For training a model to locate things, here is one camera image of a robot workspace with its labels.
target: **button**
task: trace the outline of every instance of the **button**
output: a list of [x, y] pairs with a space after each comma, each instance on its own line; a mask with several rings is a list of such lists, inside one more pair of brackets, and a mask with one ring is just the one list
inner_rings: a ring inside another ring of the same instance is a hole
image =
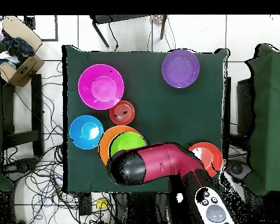
[[225, 221], [225, 219], [226, 219], [225, 211], [219, 205], [211, 205], [211, 206], [209, 206], [206, 212], [207, 212], [206, 213], [206, 217], [211, 222], [220, 223], [220, 222]]
[[203, 196], [205, 196], [206, 198], [209, 197], [209, 192], [208, 191], [203, 192]]
[[211, 201], [212, 201], [214, 204], [216, 204], [216, 203], [218, 202], [218, 200], [217, 200], [215, 197], [212, 197], [212, 198], [211, 198]]
[[203, 206], [207, 206], [207, 205], [208, 205], [208, 200], [203, 199], [202, 202], [201, 202], [201, 204], [202, 204]]

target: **purple bowl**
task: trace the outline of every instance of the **purple bowl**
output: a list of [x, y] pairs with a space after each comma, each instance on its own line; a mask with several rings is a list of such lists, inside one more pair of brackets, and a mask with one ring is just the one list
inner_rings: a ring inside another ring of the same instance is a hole
[[175, 88], [190, 86], [199, 74], [199, 61], [188, 50], [175, 50], [163, 61], [162, 74], [164, 80]]
[[78, 92], [83, 102], [96, 110], [114, 107], [124, 93], [124, 81], [119, 72], [106, 64], [95, 64], [81, 74]]

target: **white controller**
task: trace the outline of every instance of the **white controller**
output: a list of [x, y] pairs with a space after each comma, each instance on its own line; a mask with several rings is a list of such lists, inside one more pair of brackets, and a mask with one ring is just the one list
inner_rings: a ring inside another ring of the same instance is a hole
[[[197, 201], [197, 193], [203, 191], [204, 199]], [[201, 187], [195, 194], [195, 203], [204, 224], [235, 224], [217, 192]]]

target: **box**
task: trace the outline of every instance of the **box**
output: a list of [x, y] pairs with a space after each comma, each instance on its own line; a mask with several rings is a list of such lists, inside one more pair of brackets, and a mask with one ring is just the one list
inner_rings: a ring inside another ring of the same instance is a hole
[[[41, 38], [16, 16], [7, 16], [2, 21], [2, 24], [4, 31], [6, 31], [12, 38], [20, 37], [26, 41], [32, 47], [34, 53], [41, 46]], [[0, 72], [1, 78], [4, 79], [5, 82], [11, 83], [15, 86], [24, 87], [31, 80], [31, 76], [43, 65], [44, 61], [42, 61], [37, 55], [28, 57], [17, 70], [4, 61], [0, 65], [0, 69], [3, 70], [3, 72]]]

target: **green bowl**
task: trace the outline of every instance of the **green bowl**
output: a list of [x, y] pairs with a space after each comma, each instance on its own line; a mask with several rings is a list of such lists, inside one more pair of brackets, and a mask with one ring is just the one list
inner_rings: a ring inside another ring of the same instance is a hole
[[145, 139], [134, 132], [124, 132], [115, 137], [110, 144], [110, 157], [123, 149], [135, 149], [147, 145]]

